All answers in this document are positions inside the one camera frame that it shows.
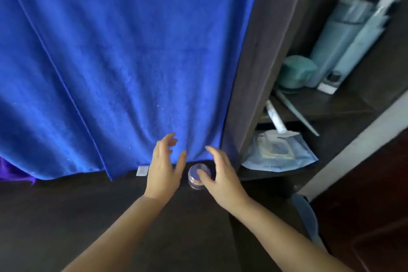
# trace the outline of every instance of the hand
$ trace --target hand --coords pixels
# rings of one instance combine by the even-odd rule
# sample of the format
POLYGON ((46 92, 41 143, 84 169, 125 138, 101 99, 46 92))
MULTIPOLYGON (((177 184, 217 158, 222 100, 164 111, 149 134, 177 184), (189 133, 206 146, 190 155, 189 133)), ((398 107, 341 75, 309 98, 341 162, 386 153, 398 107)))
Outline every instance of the hand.
POLYGON ((212 146, 206 146, 206 149, 214 157, 217 175, 213 181, 206 172, 197 170, 198 176, 215 201, 228 212, 234 214, 237 209, 248 204, 251 198, 242 187, 227 154, 212 146))
POLYGON ((186 166, 187 152, 182 151, 177 161, 176 169, 170 162, 169 147, 175 146, 175 133, 166 135, 157 141, 153 151, 152 162, 147 175, 147 186, 144 196, 158 200, 165 205, 180 186, 181 174, 186 166))

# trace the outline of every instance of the teal container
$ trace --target teal container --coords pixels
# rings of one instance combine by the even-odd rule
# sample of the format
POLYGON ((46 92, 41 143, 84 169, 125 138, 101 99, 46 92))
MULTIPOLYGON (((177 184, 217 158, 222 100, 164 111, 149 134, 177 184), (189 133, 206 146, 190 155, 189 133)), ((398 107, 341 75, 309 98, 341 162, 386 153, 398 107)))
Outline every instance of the teal container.
POLYGON ((302 88, 316 70, 316 64, 309 58, 300 55, 288 56, 278 76, 279 87, 283 88, 283 91, 302 88))

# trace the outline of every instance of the blue towel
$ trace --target blue towel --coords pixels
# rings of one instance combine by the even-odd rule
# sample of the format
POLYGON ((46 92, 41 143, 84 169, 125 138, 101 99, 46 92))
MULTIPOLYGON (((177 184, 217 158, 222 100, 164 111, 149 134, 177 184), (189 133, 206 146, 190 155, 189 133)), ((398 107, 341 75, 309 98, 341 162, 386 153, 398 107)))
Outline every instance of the blue towel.
POLYGON ((0 156, 39 179, 219 146, 253 0, 0 0, 0 156))

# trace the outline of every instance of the left hand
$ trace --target left hand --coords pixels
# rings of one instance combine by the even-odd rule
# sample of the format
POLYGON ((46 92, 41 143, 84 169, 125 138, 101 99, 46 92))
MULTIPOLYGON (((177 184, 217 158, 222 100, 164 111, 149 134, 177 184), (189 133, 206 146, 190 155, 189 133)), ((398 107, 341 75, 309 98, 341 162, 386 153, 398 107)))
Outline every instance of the left hand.
POLYGON ((147 186, 144 196, 153 198, 165 205, 180 186, 181 174, 186 166, 187 152, 182 151, 177 161, 176 169, 170 162, 169 147, 175 146, 175 133, 166 135, 157 141, 153 151, 152 162, 147 175, 147 186))

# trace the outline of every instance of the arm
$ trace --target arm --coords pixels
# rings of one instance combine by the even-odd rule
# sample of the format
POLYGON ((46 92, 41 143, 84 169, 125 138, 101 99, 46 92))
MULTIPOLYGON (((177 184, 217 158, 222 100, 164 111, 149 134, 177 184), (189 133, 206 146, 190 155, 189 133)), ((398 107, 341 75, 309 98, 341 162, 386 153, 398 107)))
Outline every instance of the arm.
POLYGON ((169 147, 177 143, 174 135, 168 134, 156 144, 145 194, 63 272, 120 271, 129 265, 143 234, 180 186, 186 151, 181 153, 173 171, 169 147))
POLYGON ((206 148, 214 156, 217 176, 213 181, 204 171, 199 170, 201 181, 217 203, 257 237, 283 272, 352 272, 342 262, 253 201, 242 187, 225 152, 210 146, 206 148))

